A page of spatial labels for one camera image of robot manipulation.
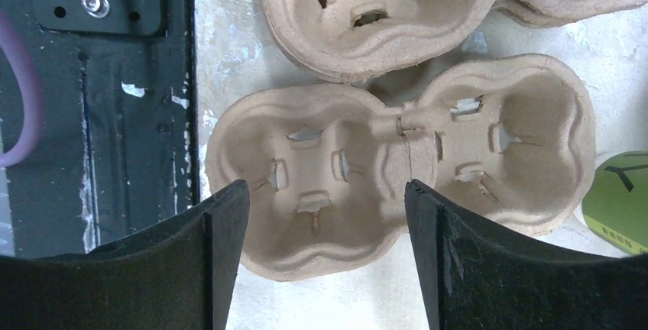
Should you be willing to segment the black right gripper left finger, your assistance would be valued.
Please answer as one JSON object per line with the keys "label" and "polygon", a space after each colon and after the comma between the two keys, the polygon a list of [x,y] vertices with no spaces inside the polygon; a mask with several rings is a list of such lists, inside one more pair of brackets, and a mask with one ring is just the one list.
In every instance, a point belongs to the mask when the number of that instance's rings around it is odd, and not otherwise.
{"label": "black right gripper left finger", "polygon": [[236,180],[86,254],[1,259],[3,329],[224,329],[248,225]]}

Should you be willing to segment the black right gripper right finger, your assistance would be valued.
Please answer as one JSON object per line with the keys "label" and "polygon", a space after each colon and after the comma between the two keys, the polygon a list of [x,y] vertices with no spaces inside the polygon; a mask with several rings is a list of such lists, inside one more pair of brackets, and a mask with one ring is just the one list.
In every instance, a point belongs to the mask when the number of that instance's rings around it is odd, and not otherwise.
{"label": "black right gripper right finger", "polygon": [[645,329],[647,257],[528,237],[419,180],[404,193],[431,329]]}

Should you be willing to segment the single brown pulp carrier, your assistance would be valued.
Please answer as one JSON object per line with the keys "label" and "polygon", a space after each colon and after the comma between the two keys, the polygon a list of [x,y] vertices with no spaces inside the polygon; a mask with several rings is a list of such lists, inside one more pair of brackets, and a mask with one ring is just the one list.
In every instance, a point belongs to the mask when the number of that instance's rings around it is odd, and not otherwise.
{"label": "single brown pulp carrier", "polygon": [[581,79],[534,53],[461,63],[400,107],[337,83],[247,95],[217,121],[205,164],[211,189],[249,186],[244,267],[294,281],[382,257],[407,231],[411,180],[544,235],[592,185],[595,136]]}

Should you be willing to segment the brown pulp cup carrier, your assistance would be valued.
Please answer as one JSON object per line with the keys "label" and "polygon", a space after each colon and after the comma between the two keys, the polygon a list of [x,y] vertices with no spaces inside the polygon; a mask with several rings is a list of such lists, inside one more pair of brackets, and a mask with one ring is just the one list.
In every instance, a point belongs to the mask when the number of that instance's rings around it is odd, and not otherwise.
{"label": "brown pulp cup carrier", "polygon": [[496,9],[550,28],[647,0],[261,0],[277,46],[320,79],[353,83],[414,66],[459,45]]}

